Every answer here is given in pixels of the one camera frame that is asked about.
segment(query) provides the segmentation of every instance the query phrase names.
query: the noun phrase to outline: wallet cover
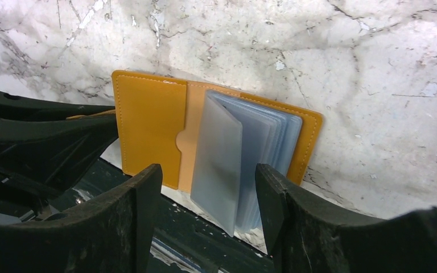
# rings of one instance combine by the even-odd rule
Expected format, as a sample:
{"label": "wallet cover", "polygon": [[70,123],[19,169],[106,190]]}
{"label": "wallet cover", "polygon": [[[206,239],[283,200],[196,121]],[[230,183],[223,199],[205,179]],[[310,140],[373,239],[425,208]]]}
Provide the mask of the wallet cover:
{"label": "wallet cover", "polygon": [[151,163],[160,163],[163,184],[190,193],[200,156],[197,143],[206,93],[212,90],[301,118],[299,139],[284,140],[296,141],[287,177],[301,183],[322,125],[321,114],[204,82],[130,71],[115,71],[112,80],[124,173],[136,175]]}

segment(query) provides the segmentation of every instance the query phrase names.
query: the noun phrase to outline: stitching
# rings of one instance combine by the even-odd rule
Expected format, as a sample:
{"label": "stitching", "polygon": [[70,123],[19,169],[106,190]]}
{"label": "stitching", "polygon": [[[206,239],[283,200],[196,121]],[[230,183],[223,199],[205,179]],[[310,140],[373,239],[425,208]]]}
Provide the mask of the stitching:
{"label": "stitching", "polygon": [[[171,82],[171,81],[159,81],[159,80],[153,80],[151,78],[143,78],[143,77],[138,77],[138,76],[128,76],[128,75],[118,75],[116,77],[116,98],[118,100],[118,107],[117,107],[117,111],[119,114],[119,123],[121,125],[121,127],[123,128],[123,116],[122,116],[122,111],[121,111],[121,101],[119,99],[119,78],[120,77],[127,77],[127,78],[139,78],[141,80],[146,80],[146,81],[156,81],[156,82],[161,82],[162,84],[178,84],[176,82]],[[123,145],[123,150],[121,151],[121,155],[123,157],[123,162],[122,165],[126,166],[126,147],[125,147],[125,132],[123,131],[122,133],[122,142],[120,142]],[[163,183],[165,186],[168,186],[170,188],[174,188],[173,185],[169,184],[169,183]]]}
{"label": "stitching", "polygon": [[[121,113],[121,101],[119,100],[119,76],[116,77],[116,98],[118,99],[118,107],[116,108],[116,111],[118,111],[119,114],[119,124],[121,125],[121,128],[123,128],[123,115]],[[120,143],[123,145],[123,151],[121,151],[121,154],[123,156],[123,162],[122,165],[126,166],[126,147],[125,147],[125,132],[123,130],[123,141]]]}
{"label": "stitching", "polygon": [[[251,98],[240,97],[240,96],[238,96],[236,94],[229,93],[227,91],[218,90],[218,89],[215,89],[215,88],[209,88],[209,87],[203,86],[203,85],[195,85],[195,84],[190,84],[190,85],[191,86],[196,86],[196,87],[202,87],[202,88],[207,88],[207,89],[215,90],[215,91],[218,91],[220,93],[226,93],[226,94],[228,94],[230,96],[237,97],[237,98],[240,98],[240,99],[243,99],[243,100],[253,101],[253,102],[256,102],[256,103],[261,104],[261,105],[268,105],[268,106],[278,107],[278,108],[283,109],[283,110],[293,111],[295,113],[300,113],[300,114],[303,114],[303,115],[306,115],[308,117],[313,118],[314,119],[314,128],[312,129],[312,134],[311,134],[311,137],[309,138],[309,143],[307,143],[307,148],[306,148],[306,151],[304,153],[304,157],[302,158],[302,162],[300,163],[300,168],[302,169],[304,167],[304,163],[306,162],[307,153],[309,152],[309,149],[311,148],[312,139],[313,139],[313,137],[314,137],[314,135],[316,133],[316,128],[317,128],[317,125],[318,125],[318,119],[316,117],[314,117],[313,115],[309,115],[307,113],[304,113],[302,111],[296,111],[296,110],[292,110],[292,109],[287,109],[285,107],[268,104],[267,102],[257,101],[257,100],[251,99]],[[296,180],[299,180],[299,179],[301,179],[300,173],[298,173],[297,176],[296,176]]]}

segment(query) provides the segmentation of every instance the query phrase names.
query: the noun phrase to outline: white marble ledge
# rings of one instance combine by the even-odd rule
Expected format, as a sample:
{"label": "white marble ledge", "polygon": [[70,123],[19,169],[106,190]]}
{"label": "white marble ledge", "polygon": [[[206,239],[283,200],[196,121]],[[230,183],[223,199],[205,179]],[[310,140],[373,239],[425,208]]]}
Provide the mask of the white marble ledge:
{"label": "white marble ledge", "polygon": [[319,111],[304,188],[384,218],[437,206],[437,0],[0,0],[0,90],[113,104],[115,69]]}

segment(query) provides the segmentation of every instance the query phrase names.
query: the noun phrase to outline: dark green surface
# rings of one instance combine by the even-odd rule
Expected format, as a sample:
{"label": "dark green surface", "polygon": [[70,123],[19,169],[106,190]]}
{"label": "dark green surface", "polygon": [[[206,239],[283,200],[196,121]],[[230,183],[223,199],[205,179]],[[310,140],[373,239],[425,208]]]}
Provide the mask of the dark green surface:
{"label": "dark green surface", "polygon": [[[100,159],[73,189],[51,204],[64,210],[76,205],[77,198],[82,198],[75,189],[97,196],[129,178]],[[159,210],[154,237],[199,265],[203,272],[217,272],[219,268],[229,273],[274,272],[269,257],[259,257],[258,251],[245,242],[226,235],[214,224],[163,195]],[[183,272],[175,264],[169,266],[150,257],[147,272]]]}

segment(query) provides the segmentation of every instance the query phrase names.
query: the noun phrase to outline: card wallet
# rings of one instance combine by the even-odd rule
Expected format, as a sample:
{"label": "card wallet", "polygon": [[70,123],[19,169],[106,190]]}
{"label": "card wallet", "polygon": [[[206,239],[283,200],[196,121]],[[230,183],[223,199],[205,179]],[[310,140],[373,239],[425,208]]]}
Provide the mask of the card wallet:
{"label": "card wallet", "polygon": [[267,163],[299,185],[321,114],[204,82],[112,74],[122,169],[151,163],[229,234],[260,225],[254,170]]}

